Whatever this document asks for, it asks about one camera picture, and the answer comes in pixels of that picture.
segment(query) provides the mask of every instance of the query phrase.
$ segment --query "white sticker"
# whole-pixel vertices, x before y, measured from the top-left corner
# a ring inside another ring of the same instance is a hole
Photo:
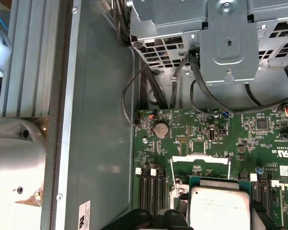
[[[90,200],[79,206],[78,230],[90,230],[90,208]]]
[[[288,166],[280,165],[279,166],[279,174],[281,176],[288,176]]]

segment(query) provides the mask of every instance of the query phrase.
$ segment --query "green circuit board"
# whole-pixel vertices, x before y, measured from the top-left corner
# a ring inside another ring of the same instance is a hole
[[[139,111],[138,119],[143,121],[151,112]],[[155,127],[161,123],[168,127],[168,134],[158,138]],[[173,156],[188,155],[228,159],[230,167],[203,160],[173,162],[171,167]],[[174,178],[187,184],[192,175],[249,181],[251,173],[258,173],[257,167],[264,173],[257,174],[258,182],[250,182],[252,198],[263,202],[277,225],[288,227],[288,117],[282,109],[218,117],[193,110],[158,110],[135,129],[133,160],[133,169],[138,171],[133,177],[133,208],[155,213],[169,208],[172,171]],[[143,186],[151,169],[157,172],[157,183]]]

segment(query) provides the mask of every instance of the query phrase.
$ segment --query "motherboard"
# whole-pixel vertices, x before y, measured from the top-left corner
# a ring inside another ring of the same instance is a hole
[[[133,208],[154,216],[177,208],[192,176],[244,181],[251,186],[250,202],[262,203],[276,225],[288,227],[288,116],[283,108],[215,116],[188,109],[143,110],[137,119],[147,122],[135,129]]]

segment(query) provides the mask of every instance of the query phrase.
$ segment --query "screw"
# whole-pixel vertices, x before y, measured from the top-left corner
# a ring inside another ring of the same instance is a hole
[[[147,139],[147,138],[143,138],[143,139],[142,139],[142,142],[143,142],[144,144],[147,144],[147,143],[148,143],[148,139]]]
[[[230,11],[230,8],[231,8],[231,5],[230,5],[229,2],[225,2],[225,3],[223,4],[223,11],[224,11],[224,12]]]
[[[19,186],[19,187],[17,188],[18,194],[22,194],[23,191],[24,191],[24,189],[23,189],[21,186]]]
[[[189,69],[185,69],[184,72],[186,73],[186,75],[189,75],[189,74],[190,74],[190,70],[189,70]]]
[[[76,7],[76,6],[73,7],[73,8],[72,8],[72,13],[77,13],[77,12],[78,12],[78,7]]]
[[[142,42],[135,42],[135,43],[133,44],[133,46],[134,46],[135,48],[137,48],[137,49],[141,49],[141,48],[143,47],[143,43],[142,43]]]
[[[62,200],[62,198],[63,198],[63,195],[62,195],[61,193],[59,193],[59,194],[57,195],[57,201]]]

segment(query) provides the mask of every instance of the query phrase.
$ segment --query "capacitor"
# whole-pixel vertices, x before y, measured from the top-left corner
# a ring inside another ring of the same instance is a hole
[[[255,170],[256,170],[256,172],[257,172],[258,174],[263,174],[263,173],[264,173],[264,168],[263,168],[263,167],[257,166],[257,167],[255,168]]]
[[[166,138],[169,134],[169,128],[164,123],[159,123],[154,127],[154,134],[157,138]]]

